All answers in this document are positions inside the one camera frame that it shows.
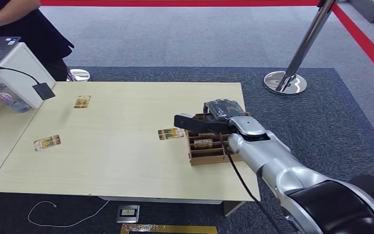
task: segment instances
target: white cable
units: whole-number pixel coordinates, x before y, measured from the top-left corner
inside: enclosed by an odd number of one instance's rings
[[[28,214],[28,221],[30,222],[30,223],[32,223],[32,224],[35,224],[35,225],[37,225],[37,226],[41,226],[41,227],[54,227],[54,228],[69,228],[69,227],[72,227],[72,226],[75,226],[75,225],[77,225],[78,223],[81,223],[81,222],[83,222],[83,221],[85,221],[85,220],[87,220],[87,219],[89,219],[89,218],[92,218],[92,217],[94,217],[94,216],[96,216],[107,204],[108,204],[108,202],[110,202],[110,201],[107,201],[101,208],[99,208],[99,210],[97,211],[97,212],[95,212],[95,214],[93,214],[93,215],[91,215],[91,216],[88,216],[88,217],[86,217],[85,219],[83,219],[83,220],[81,220],[81,221],[79,221],[79,222],[76,222],[76,223],[74,223],[74,224],[71,224],[71,225],[67,225],[67,226],[55,226],[55,225],[46,225],[46,224],[38,224],[38,223],[35,223],[35,222],[33,222],[33,221],[31,221],[31,218],[30,218],[30,216],[31,216],[31,213],[32,213],[32,211],[35,209],[35,207],[37,206],[37,205],[39,205],[39,204],[41,204],[41,203],[44,203],[44,202],[47,202],[47,203],[51,203],[54,207],[56,207],[56,205],[54,204],[54,203],[52,203],[52,202],[50,202],[50,201],[40,201],[40,202],[38,202],[34,207],[32,207],[32,209],[31,209],[31,211],[29,212],[29,214]]]

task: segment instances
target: person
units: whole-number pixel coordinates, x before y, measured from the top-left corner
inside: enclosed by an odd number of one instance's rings
[[[56,81],[66,81],[63,58],[74,48],[40,12],[39,0],[0,0],[0,37],[21,37]]]

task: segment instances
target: black power adapter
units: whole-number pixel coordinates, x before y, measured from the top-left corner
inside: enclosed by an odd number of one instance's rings
[[[36,93],[38,93],[42,100],[47,100],[55,97],[54,92],[52,92],[47,83],[36,84],[32,86],[32,88],[35,89]]]

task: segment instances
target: black shirt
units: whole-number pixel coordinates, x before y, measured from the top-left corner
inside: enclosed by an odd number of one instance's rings
[[[10,0],[0,0],[0,10]],[[0,37],[21,37],[41,62],[52,62],[68,56],[74,48],[39,11],[34,10],[24,18],[0,27]]]

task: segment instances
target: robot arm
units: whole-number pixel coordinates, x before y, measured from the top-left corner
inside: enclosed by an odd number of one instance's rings
[[[280,201],[283,213],[301,234],[374,234],[374,199],[360,188],[303,166],[271,131],[229,100],[205,103],[213,120],[177,115],[176,127],[227,132],[228,144]]]

